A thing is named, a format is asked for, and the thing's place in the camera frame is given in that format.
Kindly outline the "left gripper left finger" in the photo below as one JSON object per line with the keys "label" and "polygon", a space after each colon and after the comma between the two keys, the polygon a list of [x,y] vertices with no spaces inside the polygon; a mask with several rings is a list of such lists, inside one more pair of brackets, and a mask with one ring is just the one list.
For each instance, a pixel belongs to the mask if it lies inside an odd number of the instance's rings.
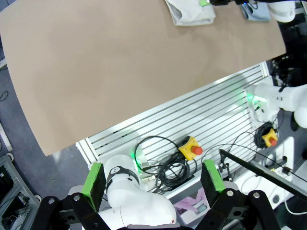
{"label": "left gripper left finger", "polygon": [[32,230],[68,230],[80,223],[85,230],[108,230],[110,227],[98,214],[106,187],[104,167],[94,163],[81,192],[59,200],[55,196],[42,199]]}

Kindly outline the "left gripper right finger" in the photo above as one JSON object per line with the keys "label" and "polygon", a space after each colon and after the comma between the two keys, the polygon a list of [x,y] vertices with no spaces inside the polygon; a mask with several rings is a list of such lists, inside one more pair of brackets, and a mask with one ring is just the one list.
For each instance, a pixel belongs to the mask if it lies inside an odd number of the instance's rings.
{"label": "left gripper right finger", "polygon": [[238,220],[246,230],[280,229],[266,194],[253,190],[245,195],[227,188],[212,160],[203,161],[200,182],[209,210],[197,230],[221,230],[229,220]]}

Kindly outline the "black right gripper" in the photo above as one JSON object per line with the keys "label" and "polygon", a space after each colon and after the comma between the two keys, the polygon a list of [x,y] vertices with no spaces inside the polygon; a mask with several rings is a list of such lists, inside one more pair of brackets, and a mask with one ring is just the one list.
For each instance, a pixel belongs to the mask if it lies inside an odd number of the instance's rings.
{"label": "black right gripper", "polygon": [[207,5],[213,5],[213,6],[224,6],[228,5],[229,3],[233,2],[235,0],[199,0],[200,6],[207,6]]}

